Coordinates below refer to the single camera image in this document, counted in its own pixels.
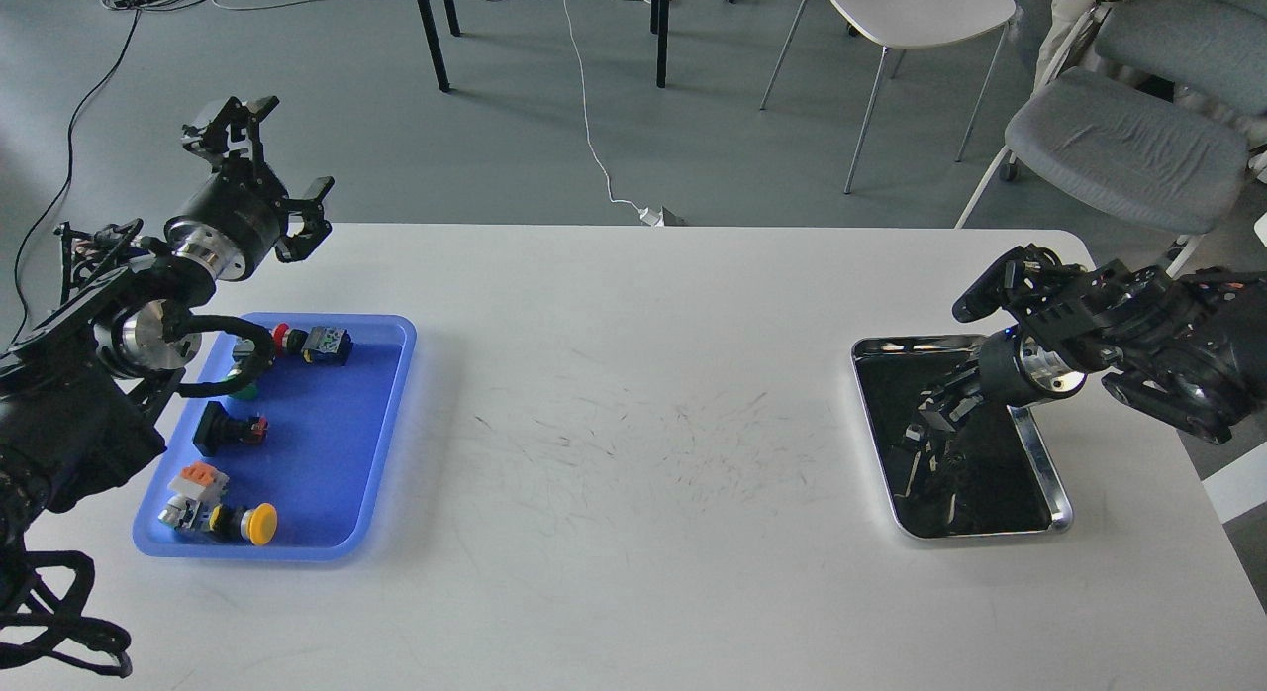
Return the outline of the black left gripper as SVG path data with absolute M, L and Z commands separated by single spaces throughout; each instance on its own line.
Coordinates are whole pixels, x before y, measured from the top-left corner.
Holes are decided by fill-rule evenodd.
M 271 249 L 280 262 L 303 261 L 334 229 L 323 208 L 334 178 L 315 178 L 303 198 L 286 198 L 265 162 L 258 124 L 279 104 L 275 95 L 231 96 L 182 126 L 182 148 L 207 160 L 213 175 L 163 224 L 163 240 L 215 280 L 253 276 Z M 302 218 L 296 235 L 286 232 L 290 216 Z

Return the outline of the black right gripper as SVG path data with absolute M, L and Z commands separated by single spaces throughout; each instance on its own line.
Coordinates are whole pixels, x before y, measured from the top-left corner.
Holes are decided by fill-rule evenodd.
M 967 462 L 955 440 L 986 399 L 1014 407 L 1063 401 L 1077 394 L 1086 379 L 1085 371 L 1031 335 L 988 336 L 977 360 L 959 363 L 922 393 L 906 429 L 906 449 L 914 453 L 906 493 L 940 494 L 962 487 Z

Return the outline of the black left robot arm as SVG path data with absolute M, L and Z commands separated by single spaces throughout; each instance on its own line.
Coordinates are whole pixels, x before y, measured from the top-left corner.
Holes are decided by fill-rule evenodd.
M 30 552 L 35 516 L 122 487 L 166 444 L 155 421 L 174 396 L 208 404 L 194 440 L 262 442 L 264 417 L 236 420 L 219 398 L 245 391 L 279 356 L 346 363 L 351 339 L 198 314 L 217 281 L 253 276 L 269 254 L 302 261 L 331 233 L 317 178 L 291 198 L 266 164 L 258 126 L 275 96 L 210 104 L 184 127 L 210 176 L 155 240 L 133 219 L 86 235 L 60 226 L 60 306 L 3 352 L 3 625 L 35 628 L 3 645 L 3 667 L 41 658 L 131 675 L 131 634 L 84 615 L 95 579 L 82 552 Z

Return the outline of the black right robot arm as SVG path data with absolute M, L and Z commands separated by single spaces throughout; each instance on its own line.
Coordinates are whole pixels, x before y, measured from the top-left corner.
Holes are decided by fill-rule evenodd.
M 1221 444 L 1264 404 L 1264 275 L 1112 261 L 1090 271 L 1006 254 L 953 304 L 962 322 L 1002 309 L 1014 325 L 922 393 L 902 437 L 914 453 L 906 496 L 958 484 L 949 448 L 982 404 L 1028 407 L 1077 393 L 1095 371 L 1131 410 Z

